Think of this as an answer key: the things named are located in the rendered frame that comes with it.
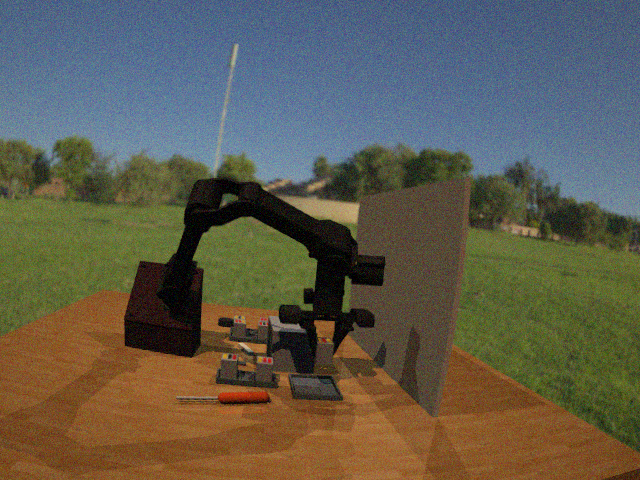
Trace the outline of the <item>orange-handled screwdriver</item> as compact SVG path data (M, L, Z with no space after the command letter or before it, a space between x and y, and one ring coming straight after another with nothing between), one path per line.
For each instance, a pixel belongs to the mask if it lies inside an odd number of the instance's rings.
M219 396L217 397L210 397L210 396L206 396L206 397L194 397L194 396L190 396L190 397L186 397L186 396L177 396L176 399L179 400L219 400L220 403L222 404L235 404L235 403L239 403L239 404L243 404L243 403L266 403L267 401L270 400L270 395L267 392L231 392L231 393L227 393L227 392L223 392L223 393L219 393Z

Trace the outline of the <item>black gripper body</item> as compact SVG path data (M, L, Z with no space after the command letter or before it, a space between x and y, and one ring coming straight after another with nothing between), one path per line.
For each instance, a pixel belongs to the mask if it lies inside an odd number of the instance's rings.
M282 324L314 326L314 320L338 321L340 327L374 327L373 313L368 309L351 309L343 313L345 284L326 284L315 282L313 311L302 311L297 305L282 305L279 320ZM336 317L337 316L337 317Z

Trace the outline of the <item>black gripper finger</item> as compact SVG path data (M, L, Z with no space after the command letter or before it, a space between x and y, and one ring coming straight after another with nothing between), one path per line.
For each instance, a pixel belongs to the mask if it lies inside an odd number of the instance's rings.
M333 355L335 354L335 352L338 349L340 343L346 337L346 335L349 333L349 331L354 331L354 327L353 326L352 327L340 327L339 324L338 324L338 321L335 321L335 331L334 331L334 337L333 337L333 342L334 342Z
M300 325L300 323L299 323ZM301 326L301 329L305 329L311 349L312 356L315 357L316 351L316 327L314 326Z

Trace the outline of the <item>grey flat panel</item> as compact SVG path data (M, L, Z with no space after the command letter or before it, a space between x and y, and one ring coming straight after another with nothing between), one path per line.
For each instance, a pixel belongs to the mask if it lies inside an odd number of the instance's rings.
M438 417L458 316L471 179L360 197L358 255L384 256L382 286L352 284L351 309L374 327L348 335Z

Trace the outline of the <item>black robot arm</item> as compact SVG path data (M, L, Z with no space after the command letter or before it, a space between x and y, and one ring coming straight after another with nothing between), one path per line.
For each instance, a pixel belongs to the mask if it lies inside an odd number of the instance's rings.
M238 200L220 206L223 194ZM185 229L178 250L164 264L156 295L163 309L187 311L197 261L192 261L203 232L252 216L302 243L317 261L316 281L326 284L382 286L384 256L358 255L358 243L346 226L318 220L262 189L258 182L207 178L194 184L185 209Z

